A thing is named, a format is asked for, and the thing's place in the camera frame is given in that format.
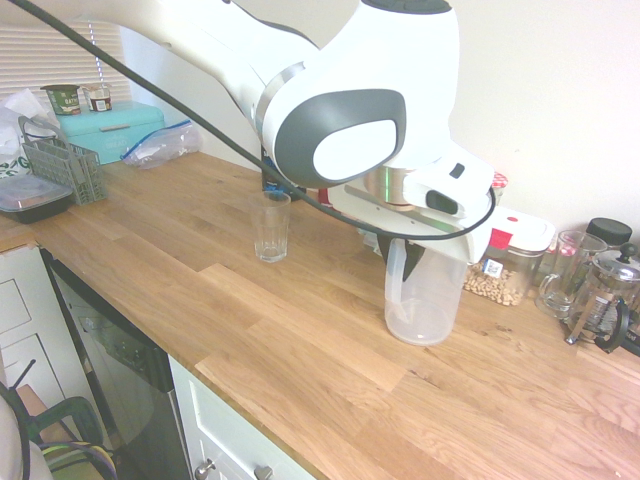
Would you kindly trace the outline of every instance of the cabinet handle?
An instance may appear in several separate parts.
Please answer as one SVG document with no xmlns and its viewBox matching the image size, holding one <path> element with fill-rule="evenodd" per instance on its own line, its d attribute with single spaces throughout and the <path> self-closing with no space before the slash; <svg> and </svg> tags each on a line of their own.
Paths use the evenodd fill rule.
<svg viewBox="0 0 640 480">
<path fill-rule="evenodd" d="M 258 480 L 269 480 L 273 477 L 273 470 L 271 467 L 258 467 L 253 471 L 253 474 Z"/>
<path fill-rule="evenodd" d="M 129 128 L 131 125 L 123 123 L 121 125 L 110 125 L 108 127 L 100 127 L 101 132 L 113 132 L 114 130 L 122 130 L 123 128 Z"/>
<path fill-rule="evenodd" d="M 193 476 L 196 480 L 205 480 L 209 476 L 209 472 L 215 469 L 215 462 L 210 458 L 207 458 L 207 460 L 202 465 L 196 468 L 196 471 L 193 472 Z"/>
</svg>

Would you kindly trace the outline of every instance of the white cabinet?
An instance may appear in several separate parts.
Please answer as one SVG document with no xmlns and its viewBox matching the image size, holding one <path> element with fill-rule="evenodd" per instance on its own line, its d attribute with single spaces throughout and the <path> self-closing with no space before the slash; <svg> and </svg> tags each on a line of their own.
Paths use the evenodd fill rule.
<svg viewBox="0 0 640 480">
<path fill-rule="evenodd" d="M 210 459 L 207 480 L 256 480 L 256 468 L 270 467 L 271 480 L 313 480 L 300 465 L 169 358 L 191 471 Z"/>
<path fill-rule="evenodd" d="M 80 396 L 97 412 L 37 248 L 0 254 L 0 350 L 8 385 L 35 359 L 21 385 L 29 385 L 47 407 Z"/>
</svg>

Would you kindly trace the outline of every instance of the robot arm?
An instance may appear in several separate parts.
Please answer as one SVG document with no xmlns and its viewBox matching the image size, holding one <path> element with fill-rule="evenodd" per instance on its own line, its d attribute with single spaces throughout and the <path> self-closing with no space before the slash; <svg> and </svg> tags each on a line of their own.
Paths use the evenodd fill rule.
<svg viewBox="0 0 640 480">
<path fill-rule="evenodd" d="M 229 0 L 35 3 L 63 20 L 135 30 L 211 74 L 280 172 L 298 185 L 335 187 L 331 200 L 344 213 L 420 235 L 464 228 L 487 211 L 493 169 L 450 140 L 458 30 L 444 0 L 361 0 L 322 50 Z M 33 23 L 0 4 L 3 23 Z M 361 201 L 367 208 L 355 207 Z M 380 220 L 380 207 L 399 221 Z M 422 221 L 432 217 L 445 227 Z M 488 242 L 486 228 L 475 232 L 460 255 L 470 261 Z"/>
</svg>

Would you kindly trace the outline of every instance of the wooden countertop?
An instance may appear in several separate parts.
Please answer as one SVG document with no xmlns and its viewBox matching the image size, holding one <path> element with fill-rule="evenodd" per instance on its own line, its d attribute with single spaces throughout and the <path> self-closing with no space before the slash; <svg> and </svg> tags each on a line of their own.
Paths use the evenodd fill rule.
<svg viewBox="0 0 640 480">
<path fill-rule="evenodd" d="M 35 238 L 317 478 L 640 478 L 640 358 L 468 292 L 444 343 L 404 344 L 352 227 L 295 202 L 289 255 L 257 260 L 258 173 L 202 154 L 104 172 L 108 200 L 3 219 L 0 246 Z"/>
</svg>

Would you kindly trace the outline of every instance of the gray basket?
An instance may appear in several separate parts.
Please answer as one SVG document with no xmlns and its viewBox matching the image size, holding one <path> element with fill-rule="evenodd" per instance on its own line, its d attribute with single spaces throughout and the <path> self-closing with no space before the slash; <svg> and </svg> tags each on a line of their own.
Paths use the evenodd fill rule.
<svg viewBox="0 0 640 480">
<path fill-rule="evenodd" d="M 20 117 L 18 123 L 25 139 L 24 152 L 34 175 L 73 188 L 74 201 L 78 205 L 107 198 L 96 152 L 69 143 L 64 133 L 50 123 L 27 117 Z M 58 138 L 31 141 L 25 132 L 27 123 L 51 130 Z"/>
</svg>

